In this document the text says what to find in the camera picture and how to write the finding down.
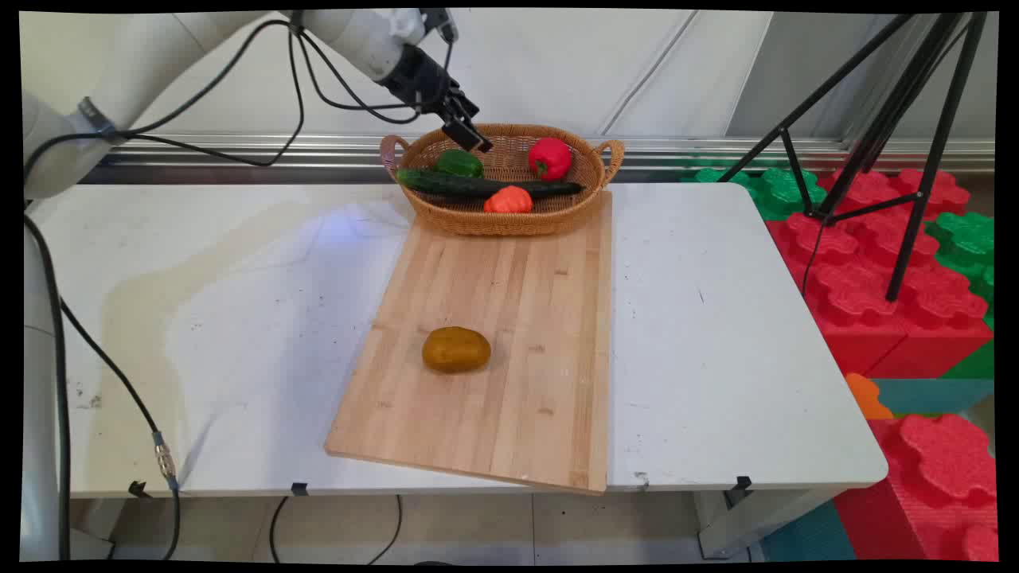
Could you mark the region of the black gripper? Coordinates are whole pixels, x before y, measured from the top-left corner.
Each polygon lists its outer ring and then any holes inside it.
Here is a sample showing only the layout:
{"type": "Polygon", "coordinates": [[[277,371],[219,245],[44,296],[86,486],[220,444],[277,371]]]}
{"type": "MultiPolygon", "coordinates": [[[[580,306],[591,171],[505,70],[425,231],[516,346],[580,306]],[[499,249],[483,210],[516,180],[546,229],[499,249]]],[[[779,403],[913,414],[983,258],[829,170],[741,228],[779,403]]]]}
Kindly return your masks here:
{"type": "Polygon", "coordinates": [[[472,123],[479,107],[467,98],[458,81],[422,48],[404,44],[394,68],[377,83],[418,112],[445,110],[448,114],[440,114],[441,131],[465,151],[488,153],[494,146],[472,123]]]}

